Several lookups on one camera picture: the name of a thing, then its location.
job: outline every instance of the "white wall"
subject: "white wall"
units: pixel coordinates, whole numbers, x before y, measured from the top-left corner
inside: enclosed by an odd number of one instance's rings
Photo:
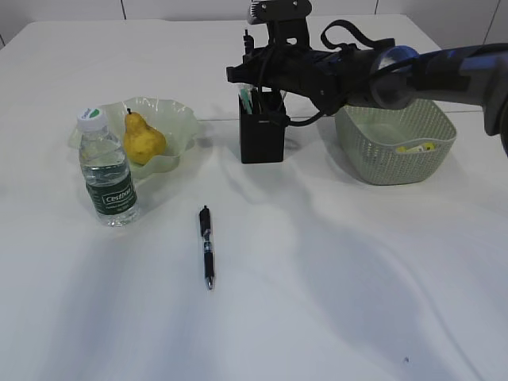
[[[310,0],[313,15],[373,14],[376,0]],[[250,0],[124,0],[127,18],[232,20],[247,16]]]
[[[111,19],[123,19],[120,0],[0,0],[6,43],[32,21]]]
[[[508,43],[508,0],[501,0],[499,3],[498,12],[495,14],[491,30],[485,42],[487,44]]]
[[[482,44],[498,0],[379,0],[378,13],[408,15],[442,48]]]
[[[311,0],[313,14],[373,14],[377,0]],[[245,18],[250,0],[124,0],[127,18]],[[482,44],[498,0],[379,0],[377,13],[407,14],[441,47]],[[7,43],[31,21],[122,19],[120,0],[0,0]],[[507,41],[508,0],[502,0],[487,42]]]

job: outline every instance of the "black pen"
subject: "black pen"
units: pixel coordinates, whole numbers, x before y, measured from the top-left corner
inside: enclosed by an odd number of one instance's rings
[[[209,290],[214,288],[214,252],[212,250],[212,222],[210,209],[206,206],[199,212],[199,224],[201,226],[201,237],[203,238],[203,255],[205,257],[205,281]]]
[[[255,115],[260,114],[260,100],[258,99],[259,93],[257,92],[257,89],[251,89],[251,98],[252,98],[252,113]]]

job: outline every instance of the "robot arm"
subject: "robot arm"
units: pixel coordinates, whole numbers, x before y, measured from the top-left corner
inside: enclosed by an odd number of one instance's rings
[[[369,40],[350,22],[338,20],[325,29],[321,41],[339,50],[320,52],[309,43],[305,17],[310,11],[308,0],[254,2],[249,22],[267,24],[268,45],[254,48],[246,34],[244,62],[227,68],[228,80],[307,97],[319,110],[309,121],[346,104],[399,110],[425,98],[482,106],[486,133],[501,134],[508,152],[508,44],[419,55],[395,46],[393,39]],[[369,49],[332,44],[326,32],[334,26],[346,28]],[[265,107],[263,112],[272,113]]]

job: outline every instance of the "glass bowl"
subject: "glass bowl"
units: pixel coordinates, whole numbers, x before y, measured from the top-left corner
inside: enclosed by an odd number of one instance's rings
[[[110,131],[120,142],[123,142],[124,118],[128,108],[139,113],[151,127],[158,129],[166,137],[166,151],[162,155],[153,156],[145,165],[129,162],[134,179],[144,179],[152,173],[175,169],[180,156],[198,132],[198,120],[194,111],[171,99],[136,97],[100,108],[108,117]],[[80,141],[81,133],[75,128],[69,139],[69,146],[79,149]]]

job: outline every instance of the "green plastic basket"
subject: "green plastic basket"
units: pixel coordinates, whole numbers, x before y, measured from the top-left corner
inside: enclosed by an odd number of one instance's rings
[[[335,116],[337,135],[353,167],[367,183],[399,185],[431,176],[456,139],[448,117],[432,101],[404,110],[343,107]]]

